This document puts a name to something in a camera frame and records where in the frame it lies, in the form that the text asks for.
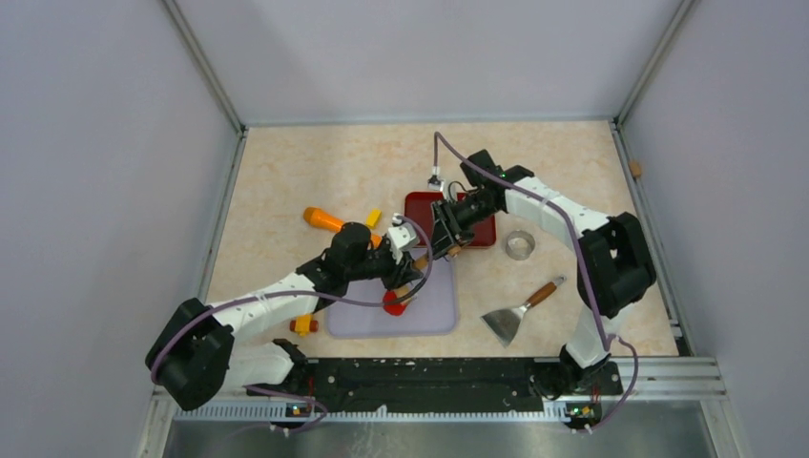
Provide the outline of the wooden dough roller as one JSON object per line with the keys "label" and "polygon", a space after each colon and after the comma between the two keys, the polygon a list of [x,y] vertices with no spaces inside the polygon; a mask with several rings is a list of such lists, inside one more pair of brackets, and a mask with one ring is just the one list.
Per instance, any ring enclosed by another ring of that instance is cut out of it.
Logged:
{"label": "wooden dough roller", "polygon": [[423,254],[415,261],[420,261],[425,263],[424,275],[423,277],[417,281],[421,286],[423,286],[423,282],[426,281],[429,277],[427,273],[429,267],[435,268],[437,265],[443,266],[444,264],[451,264],[453,260],[464,250],[463,247],[459,247],[457,245],[453,245],[447,251],[447,253],[440,258],[429,260],[427,254]]}

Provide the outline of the red dough lump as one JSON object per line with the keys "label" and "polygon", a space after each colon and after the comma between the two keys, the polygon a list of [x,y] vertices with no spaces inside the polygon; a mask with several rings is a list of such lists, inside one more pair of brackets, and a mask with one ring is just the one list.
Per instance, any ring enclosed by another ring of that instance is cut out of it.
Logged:
{"label": "red dough lump", "polygon": [[390,316],[401,316],[409,306],[410,299],[403,300],[407,291],[400,288],[398,290],[388,290],[383,295],[383,311]]}

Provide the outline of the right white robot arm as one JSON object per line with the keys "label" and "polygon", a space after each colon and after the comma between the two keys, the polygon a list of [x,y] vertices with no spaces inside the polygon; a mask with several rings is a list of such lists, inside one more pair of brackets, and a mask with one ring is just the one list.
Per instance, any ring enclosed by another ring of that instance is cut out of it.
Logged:
{"label": "right white robot arm", "polygon": [[578,204],[521,165],[500,167],[486,150],[463,159],[461,169],[471,190],[459,200],[431,204],[434,255],[471,244],[475,225],[498,213],[532,222],[567,246],[576,258],[576,287],[584,308],[560,351],[559,379],[572,393],[586,392],[609,359],[610,338],[657,280],[639,219]]}

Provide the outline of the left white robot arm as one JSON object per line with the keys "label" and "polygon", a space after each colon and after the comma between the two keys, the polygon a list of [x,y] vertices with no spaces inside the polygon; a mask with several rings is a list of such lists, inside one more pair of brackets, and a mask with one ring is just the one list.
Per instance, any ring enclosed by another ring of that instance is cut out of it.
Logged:
{"label": "left white robot arm", "polygon": [[355,281],[378,279],[390,290],[410,282],[423,288],[429,274],[410,252],[425,237],[414,220],[402,218],[374,244],[367,227],[348,222],[328,247],[279,281],[225,302],[182,302],[145,357],[152,383],[184,410],[203,406],[225,385],[238,343],[335,302],[360,305],[346,296]]}

